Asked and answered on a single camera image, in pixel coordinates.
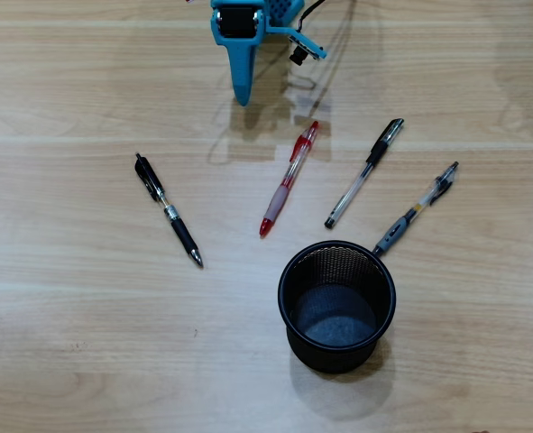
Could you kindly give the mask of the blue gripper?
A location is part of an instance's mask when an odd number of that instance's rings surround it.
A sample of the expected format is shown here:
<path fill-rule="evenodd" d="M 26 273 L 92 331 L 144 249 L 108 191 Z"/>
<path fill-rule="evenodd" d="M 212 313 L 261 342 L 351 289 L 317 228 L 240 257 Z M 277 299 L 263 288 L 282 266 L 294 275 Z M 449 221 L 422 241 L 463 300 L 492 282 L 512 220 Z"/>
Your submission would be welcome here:
<path fill-rule="evenodd" d="M 216 44 L 226 48 L 228 58 L 233 62 L 231 78 L 234 96 L 240 106 L 247 106 L 250 102 L 253 88 L 253 62 L 251 60 L 254 59 L 255 52 L 262 41 L 261 35 L 252 38 L 228 38 L 218 34 L 216 37 Z"/>

